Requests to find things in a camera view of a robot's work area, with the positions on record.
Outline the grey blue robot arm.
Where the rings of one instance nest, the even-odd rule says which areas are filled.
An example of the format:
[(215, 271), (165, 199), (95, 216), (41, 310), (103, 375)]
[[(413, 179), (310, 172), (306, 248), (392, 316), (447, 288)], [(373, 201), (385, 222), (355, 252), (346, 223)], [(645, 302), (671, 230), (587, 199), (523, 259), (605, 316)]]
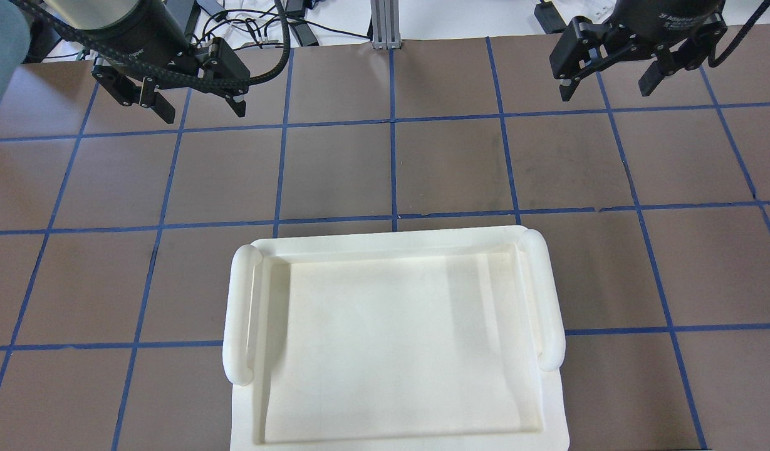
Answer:
[[(749, 31), (745, 25), (719, 52), (727, 31), (723, 8), (722, 1), (617, 1), (603, 22), (584, 16), (565, 22), (553, 2), (539, 1), (534, 17), (545, 34), (559, 35), (549, 63), (561, 99), (568, 101), (583, 79), (617, 63), (651, 61), (638, 83), (643, 96), (680, 70), (723, 64)], [(30, 54), (34, 19), (81, 44), (84, 54), (96, 53), (91, 73), (119, 105), (141, 106), (172, 123), (175, 108), (162, 92), (190, 88), (221, 97), (244, 117), (250, 87), (284, 71), (291, 29), (304, 24), (281, 1), (270, 15), (283, 30), (281, 57), (272, 69), (252, 75), (224, 38), (204, 31), (195, 39), (182, 31), (164, 1), (0, 1), (0, 97)]]

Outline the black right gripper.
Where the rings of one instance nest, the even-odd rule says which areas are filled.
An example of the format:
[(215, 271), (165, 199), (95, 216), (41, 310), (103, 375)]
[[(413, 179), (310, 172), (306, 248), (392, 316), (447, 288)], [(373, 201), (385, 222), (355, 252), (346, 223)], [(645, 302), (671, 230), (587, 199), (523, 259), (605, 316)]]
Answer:
[(669, 75), (696, 70), (726, 33), (722, 1), (616, 1), (596, 23), (574, 16), (549, 56), (563, 102), (580, 80), (614, 64), (653, 60), (638, 80), (642, 96), (651, 95)]

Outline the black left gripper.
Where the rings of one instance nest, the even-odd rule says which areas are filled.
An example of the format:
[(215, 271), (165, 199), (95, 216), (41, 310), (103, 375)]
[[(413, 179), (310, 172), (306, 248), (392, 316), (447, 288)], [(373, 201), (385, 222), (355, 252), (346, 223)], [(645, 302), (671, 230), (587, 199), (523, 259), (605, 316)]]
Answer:
[(93, 74), (119, 101), (138, 101), (168, 125), (175, 108), (158, 90), (193, 88), (219, 95), (246, 117), (251, 74), (224, 39), (195, 43), (162, 1), (49, 1), (61, 35), (94, 49)]

